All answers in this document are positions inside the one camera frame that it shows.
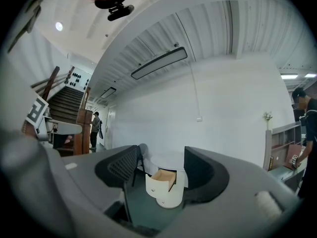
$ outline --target small drawer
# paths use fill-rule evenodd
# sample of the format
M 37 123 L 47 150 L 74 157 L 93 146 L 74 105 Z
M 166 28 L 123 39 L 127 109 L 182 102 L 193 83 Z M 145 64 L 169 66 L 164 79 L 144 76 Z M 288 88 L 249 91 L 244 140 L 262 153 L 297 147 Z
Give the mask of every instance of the small drawer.
M 147 193 L 154 198 L 165 198 L 176 180 L 176 172 L 160 169 L 155 175 L 146 175 Z

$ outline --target ceiling light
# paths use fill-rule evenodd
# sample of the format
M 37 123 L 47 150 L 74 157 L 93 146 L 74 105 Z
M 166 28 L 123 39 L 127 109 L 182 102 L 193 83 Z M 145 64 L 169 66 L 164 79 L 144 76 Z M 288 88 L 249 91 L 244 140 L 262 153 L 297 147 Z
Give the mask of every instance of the ceiling light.
M 58 31 L 63 30 L 63 24 L 60 23 L 60 22 L 56 22 L 55 27 L 56 27 L 56 29 L 57 29 Z
M 305 77 L 316 77 L 317 74 L 307 73 Z
M 134 79 L 140 79 L 158 69 L 168 66 L 174 62 L 183 60 L 187 58 L 187 53 L 184 47 L 180 47 L 171 52 L 154 59 L 153 61 L 147 63 L 146 65 L 138 68 L 135 72 L 131 74 Z
M 282 79 L 295 79 L 298 77 L 297 74 L 282 74 L 281 75 Z
M 106 99 L 107 97 L 109 97 L 111 94 L 113 94 L 117 89 L 110 87 L 108 90 L 106 90 L 100 97 L 102 99 Z

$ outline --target white ceiling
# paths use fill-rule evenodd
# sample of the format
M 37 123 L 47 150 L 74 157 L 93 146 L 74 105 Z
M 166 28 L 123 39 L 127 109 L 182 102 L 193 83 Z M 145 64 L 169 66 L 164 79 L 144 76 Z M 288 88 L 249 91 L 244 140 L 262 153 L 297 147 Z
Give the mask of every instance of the white ceiling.
M 129 0 L 127 4 L 136 5 L 136 11 L 113 24 L 106 19 L 108 12 L 95 8 L 91 1 L 46 0 L 37 27 L 53 44 L 73 53 L 75 62 L 85 66 L 94 63 L 91 69 L 95 69 L 121 29 L 128 28 L 128 23 L 155 1 Z M 235 35 L 240 34 L 233 31 L 239 23 L 243 25 L 243 53 L 267 52 L 281 73 L 299 74 L 296 80 L 285 80 L 289 90 L 315 81 L 304 76 L 308 72 L 317 72 L 316 42 L 296 8 L 288 0 L 243 0 L 242 5 L 239 9 L 243 12 L 241 22 L 237 22 L 231 12 L 233 1 L 225 0 L 182 9 L 160 19 L 127 43 L 106 67 L 97 66 L 98 79 L 92 86 L 92 96 L 100 96 L 111 86 L 119 94 L 180 67 L 181 61 L 138 81 L 130 77 L 139 64 L 175 49 L 176 43 L 185 47 L 187 61 L 228 55 L 232 52 Z M 56 21 L 63 22 L 65 30 L 57 32 L 54 29 Z
M 98 63 L 109 43 L 130 18 L 157 0 L 126 0 L 135 11 L 129 16 L 109 22 L 108 10 L 95 7 L 91 0 L 44 0 L 36 27 L 54 45 Z M 63 31 L 55 23 L 63 23 Z

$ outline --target table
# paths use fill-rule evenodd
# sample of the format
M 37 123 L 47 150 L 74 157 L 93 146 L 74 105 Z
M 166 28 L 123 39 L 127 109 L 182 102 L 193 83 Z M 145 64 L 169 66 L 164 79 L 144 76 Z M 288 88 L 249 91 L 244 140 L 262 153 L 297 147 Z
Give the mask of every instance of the table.
M 188 179 L 184 170 L 184 154 L 158 154 L 151 157 L 151 162 L 158 169 L 176 171 L 176 184 L 168 192 L 168 196 L 157 198 L 157 203 L 163 208 L 175 208 L 183 200 L 184 187 L 188 186 Z

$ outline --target door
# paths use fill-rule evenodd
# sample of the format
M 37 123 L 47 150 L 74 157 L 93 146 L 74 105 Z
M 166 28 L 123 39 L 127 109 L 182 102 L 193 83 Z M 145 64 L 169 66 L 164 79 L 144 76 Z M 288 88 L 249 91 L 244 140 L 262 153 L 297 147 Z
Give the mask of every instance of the door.
M 111 124 L 115 119 L 115 107 L 111 106 L 108 110 L 107 123 L 106 123 L 106 132 L 105 132 L 105 148 L 107 150 L 112 149 L 112 137 L 113 137 L 113 128 Z

